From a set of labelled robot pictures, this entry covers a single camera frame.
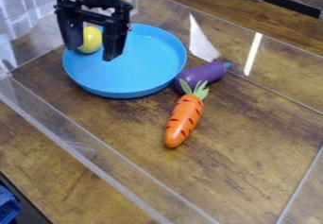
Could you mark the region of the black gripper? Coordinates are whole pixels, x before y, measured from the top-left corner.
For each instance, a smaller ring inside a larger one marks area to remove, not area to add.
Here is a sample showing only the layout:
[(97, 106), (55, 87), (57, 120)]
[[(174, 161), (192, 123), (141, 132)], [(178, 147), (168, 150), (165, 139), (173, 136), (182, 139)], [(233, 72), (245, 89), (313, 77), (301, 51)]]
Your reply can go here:
[(132, 5), (122, 0), (57, 0), (57, 25), (63, 45), (69, 50), (75, 50), (82, 44), (83, 16), (78, 18), (75, 15), (75, 12), (82, 13), (81, 7), (114, 9), (116, 18), (104, 24), (102, 31), (102, 59), (110, 61), (124, 52)]

